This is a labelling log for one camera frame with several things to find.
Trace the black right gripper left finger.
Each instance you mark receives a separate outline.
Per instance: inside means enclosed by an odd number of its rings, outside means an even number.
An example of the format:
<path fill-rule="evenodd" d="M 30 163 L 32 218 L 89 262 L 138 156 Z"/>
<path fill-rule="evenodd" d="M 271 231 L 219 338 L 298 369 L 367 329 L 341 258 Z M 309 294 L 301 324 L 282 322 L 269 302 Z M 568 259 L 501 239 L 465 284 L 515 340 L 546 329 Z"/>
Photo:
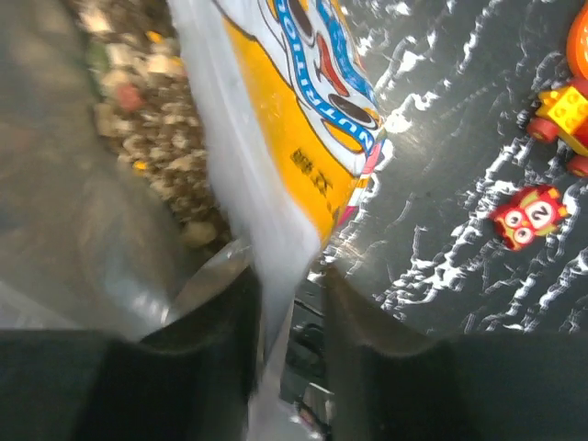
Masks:
<path fill-rule="evenodd" d="M 1 334 L 4 440 L 242 440 L 261 289 L 251 270 L 138 343 L 90 331 Z"/>

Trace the cat food bag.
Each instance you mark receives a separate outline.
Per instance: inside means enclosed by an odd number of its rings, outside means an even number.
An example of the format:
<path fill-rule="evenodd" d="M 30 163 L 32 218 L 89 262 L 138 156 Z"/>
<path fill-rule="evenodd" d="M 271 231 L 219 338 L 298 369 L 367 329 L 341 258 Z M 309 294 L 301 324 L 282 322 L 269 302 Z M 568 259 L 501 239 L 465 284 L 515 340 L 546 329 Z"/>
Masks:
<path fill-rule="evenodd" d="M 1 4 L 1 437 L 75 440 L 114 343 L 227 236 L 161 1 Z"/>

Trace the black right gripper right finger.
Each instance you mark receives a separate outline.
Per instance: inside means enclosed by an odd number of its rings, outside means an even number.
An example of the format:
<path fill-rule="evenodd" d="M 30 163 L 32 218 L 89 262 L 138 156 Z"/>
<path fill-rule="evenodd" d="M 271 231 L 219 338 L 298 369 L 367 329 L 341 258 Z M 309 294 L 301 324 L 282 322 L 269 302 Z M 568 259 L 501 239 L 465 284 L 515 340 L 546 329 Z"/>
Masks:
<path fill-rule="evenodd" d="M 582 334 L 421 334 L 334 266 L 322 307 L 336 440 L 584 440 Z"/>

